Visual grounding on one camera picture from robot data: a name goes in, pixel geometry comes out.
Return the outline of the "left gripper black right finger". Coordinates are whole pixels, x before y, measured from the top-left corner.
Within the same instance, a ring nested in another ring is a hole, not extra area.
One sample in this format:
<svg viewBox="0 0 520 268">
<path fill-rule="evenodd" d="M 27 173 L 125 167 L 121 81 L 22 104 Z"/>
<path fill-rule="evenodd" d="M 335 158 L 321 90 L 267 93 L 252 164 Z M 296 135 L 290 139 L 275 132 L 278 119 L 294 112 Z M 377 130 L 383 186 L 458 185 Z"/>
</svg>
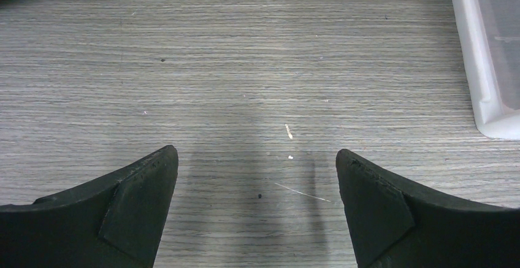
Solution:
<svg viewBox="0 0 520 268">
<path fill-rule="evenodd" d="M 518 267 L 519 210 L 437 191 L 358 154 L 337 153 L 359 267 Z"/>
</svg>

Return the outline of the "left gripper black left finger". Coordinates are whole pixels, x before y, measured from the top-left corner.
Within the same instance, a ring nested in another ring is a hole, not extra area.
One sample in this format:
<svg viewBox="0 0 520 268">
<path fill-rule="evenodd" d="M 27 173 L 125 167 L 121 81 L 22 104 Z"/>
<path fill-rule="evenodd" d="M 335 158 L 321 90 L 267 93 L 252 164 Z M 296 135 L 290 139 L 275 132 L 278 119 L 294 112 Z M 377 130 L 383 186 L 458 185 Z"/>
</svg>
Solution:
<svg viewBox="0 0 520 268">
<path fill-rule="evenodd" d="M 152 267 L 178 177 L 166 145 L 32 204 L 1 207 L 2 267 Z"/>
</svg>

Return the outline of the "white plastic drawer organizer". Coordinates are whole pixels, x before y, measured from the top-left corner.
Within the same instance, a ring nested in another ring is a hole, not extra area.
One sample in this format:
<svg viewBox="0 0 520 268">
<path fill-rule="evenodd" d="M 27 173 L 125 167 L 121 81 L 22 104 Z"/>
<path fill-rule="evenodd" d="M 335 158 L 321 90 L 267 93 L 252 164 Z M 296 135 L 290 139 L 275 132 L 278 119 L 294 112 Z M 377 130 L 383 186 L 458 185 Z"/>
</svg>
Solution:
<svg viewBox="0 0 520 268">
<path fill-rule="evenodd" d="M 476 127 L 518 140 L 519 0 L 452 3 Z"/>
</svg>

